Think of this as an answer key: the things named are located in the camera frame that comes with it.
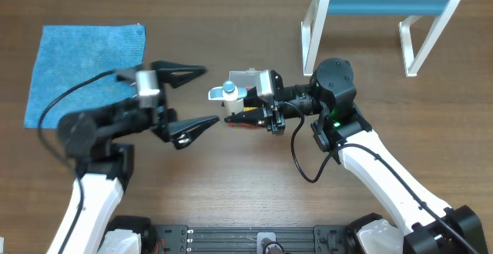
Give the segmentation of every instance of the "cable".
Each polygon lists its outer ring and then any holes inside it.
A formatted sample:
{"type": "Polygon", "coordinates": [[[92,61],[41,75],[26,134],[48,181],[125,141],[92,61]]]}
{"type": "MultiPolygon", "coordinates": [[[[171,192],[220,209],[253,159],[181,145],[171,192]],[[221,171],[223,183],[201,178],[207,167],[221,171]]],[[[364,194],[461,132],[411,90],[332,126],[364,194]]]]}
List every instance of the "cable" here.
{"type": "Polygon", "coordinates": [[[75,224],[77,223],[77,220],[80,217],[80,214],[82,212],[82,208],[84,207],[84,188],[82,187],[82,182],[81,182],[79,175],[77,174],[75,169],[70,165],[69,160],[66,157],[64,157],[62,154],[58,153],[56,151],[56,149],[43,136],[43,134],[42,134],[42,123],[46,117],[46,114],[48,114],[49,110],[51,108],[53,108],[53,106],[56,105],[56,103],[60,102],[60,100],[64,99],[67,95],[69,95],[70,93],[74,92],[77,89],[80,89],[84,85],[88,85],[88,84],[90,84],[90,83],[92,83],[92,82],[94,82],[94,81],[96,81],[96,80],[98,80],[104,76],[111,75],[114,72],[115,72],[114,70],[109,70],[107,72],[100,73],[100,74],[92,77],[91,79],[84,81],[84,82],[70,88],[66,92],[63,92],[59,97],[57,97],[55,100],[53,100],[51,103],[49,103],[49,105],[46,106],[45,110],[41,114],[41,117],[39,118],[39,121],[38,121],[38,139],[39,139],[39,141],[43,144],[45,149],[48,150],[48,152],[50,152],[56,159],[58,159],[60,161],[60,163],[62,163],[62,165],[64,165],[75,176],[75,180],[77,181],[77,185],[79,186],[80,200],[79,200],[79,204],[77,205],[77,212],[75,212],[75,216],[74,216],[74,219],[72,220],[72,224],[70,225],[69,231],[67,232],[67,235],[63,239],[62,245],[60,246],[59,254],[63,253],[63,250],[65,249],[65,246],[66,246],[67,242],[69,241],[70,236],[71,236],[71,234],[75,228],[75,224]]]}
{"type": "Polygon", "coordinates": [[[297,167],[298,171],[301,173],[301,175],[303,176],[303,178],[305,178],[305,180],[307,180],[310,183],[315,183],[316,181],[318,181],[318,179],[320,178],[320,175],[324,171],[325,165],[327,164],[327,162],[329,161],[329,159],[332,158],[334,156],[334,154],[335,153],[338,153],[340,150],[345,149],[345,148],[348,148],[348,147],[355,147],[355,148],[362,149],[365,152],[367,152],[368,154],[372,155],[375,159],[377,159],[378,161],[380,161],[382,163],[382,165],[384,165],[392,173],[392,175],[399,181],[399,183],[402,184],[402,186],[407,190],[407,192],[409,192],[409,194],[419,204],[419,206],[421,208],[423,208],[428,214],[430,214],[430,216],[433,217],[442,227],[444,227],[451,234],[452,237],[454,237],[456,240],[458,240],[470,252],[472,252],[474,254],[479,254],[479,252],[476,251],[476,249],[474,248],[474,246],[472,246],[466,239],[464,239],[464,237],[462,237],[459,233],[457,233],[457,231],[453,230],[443,219],[440,218],[440,216],[438,216],[435,212],[433,212],[428,207],[428,205],[426,204],[426,202],[422,201],[418,197],[418,195],[411,189],[411,187],[409,187],[409,185],[398,175],[397,172],[395,172],[395,170],[389,164],[387,164],[387,162],[385,162],[385,160],[380,155],[378,155],[377,153],[373,152],[368,147],[365,147],[365,146],[362,146],[362,145],[358,145],[358,144],[355,144],[355,143],[346,143],[346,144],[343,144],[343,145],[337,147],[332,152],[330,152],[329,155],[327,155],[327,157],[324,159],[324,162],[322,162],[322,165],[320,166],[320,169],[318,170],[318,173],[315,176],[315,178],[314,179],[308,178],[308,176],[301,169],[300,164],[298,163],[298,160],[296,159],[296,155],[294,153],[294,138],[296,137],[296,134],[298,133],[298,131],[300,130],[301,126],[303,126],[303,124],[305,122],[304,114],[294,104],[289,103],[289,102],[285,102],[284,104],[293,107],[297,111],[297,113],[300,115],[300,117],[301,117],[300,124],[298,124],[298,126],[296,127],[296,129],[294,129],[293,135],[291,136],[291,154],[293,156],[293,160],[294,160],[295,166],[297,167]]]}

